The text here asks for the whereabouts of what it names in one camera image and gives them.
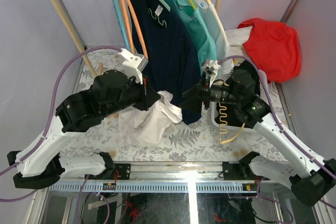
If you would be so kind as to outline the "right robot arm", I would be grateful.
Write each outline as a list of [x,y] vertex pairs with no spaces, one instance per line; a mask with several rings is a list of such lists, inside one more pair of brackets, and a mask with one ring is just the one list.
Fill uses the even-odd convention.
[[255,94],[256,81],[246,69],[235,69],[229,84],[212,81],[213,68],[206,67],[199,82],[183,93],[181,107],[196,113],[207,109],[211,102],[232,104],[236,117],[265,137],[289,162],[270,161],[258,153],[241,159],[240,175],[269,178],[289,188],[306,206],[314,206],[335,186],[335,159],[325,159],[304,144],[275,115],[270,103]]

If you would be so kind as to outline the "white t shirt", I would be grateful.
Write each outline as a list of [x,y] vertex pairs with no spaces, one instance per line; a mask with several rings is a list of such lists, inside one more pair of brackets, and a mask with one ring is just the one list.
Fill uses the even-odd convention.
[[119,113],[120,140],[135,146],[159,144],[164,131],[182,121],[182,109],[173,105],[173,94],[159,91],[160,99],[147,111],[135,108]]

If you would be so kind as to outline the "pale yellow wavy hanger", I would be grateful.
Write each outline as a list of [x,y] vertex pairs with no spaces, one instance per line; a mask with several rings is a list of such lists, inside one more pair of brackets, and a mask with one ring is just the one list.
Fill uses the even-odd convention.
[[219,128],[220,128],[219,140],[220,140],[221,144],[227,144],[227,143],[232,142],[232,141],[234,141],[235,139],[238,138],[238,136],[241,134],[241,132],[245,128],[245,123],[242,124],[239,131],[233,137],[231,137],[230,139],[227,139],[227,140],[223,140],[222,136],[226,136],[228,134],[228,129],[226,128],[226,126],[228,125],[228,121],[226,120],[227,117],[228,117],[227,106],[224,106],[221,103],[219,103],[218,105],[219,105],[219,121],[220,121],[220,124],[219,124]]

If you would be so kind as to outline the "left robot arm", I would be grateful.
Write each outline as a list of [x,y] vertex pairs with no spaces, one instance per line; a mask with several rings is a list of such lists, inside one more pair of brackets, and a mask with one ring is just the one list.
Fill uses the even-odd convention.
[[15,187],[44,189],[62,178],[112,178],[116,166],[109,153],[68,158],[61,157],[60,151],[106,117],[130,106],[148,110],[159,99],[146,80],[138,83],[134,76],[120,71],[109,70],[95,77],[88,90],[70,95],[56,108],[46,136],[37,137],[23,151],[7,154],[9,164],[18,170],[13,177]]

